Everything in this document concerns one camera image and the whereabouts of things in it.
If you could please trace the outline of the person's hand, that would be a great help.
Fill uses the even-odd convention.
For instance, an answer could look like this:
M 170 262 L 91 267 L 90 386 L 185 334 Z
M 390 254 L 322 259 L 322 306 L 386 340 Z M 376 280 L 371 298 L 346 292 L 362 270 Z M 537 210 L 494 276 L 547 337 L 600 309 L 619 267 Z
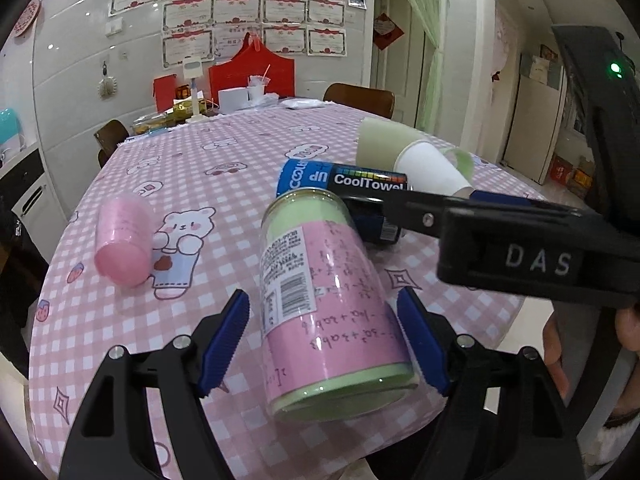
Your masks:
M 620 309 L 616 312 L 615 328 L 618 340 L 622 346 L 635 354 L 639 354 L 640 342 L 639 313 L 635 308 Z M 552 314 L 542 331 L 544 343 L 544 364 L 547 365 L 551 377 L 558 388 L 562 398 L 565 398 L 570 388 L 564 370 L 562 370 L 561 356 L 562 346 L 556 324 L 555 315 Z M 614 418 L 621 418 L 637 414 L 640 406 L 640 374 L 639 364 L 636 364 L 634 372 L 630 376 L 625 390 L 612 411 Z

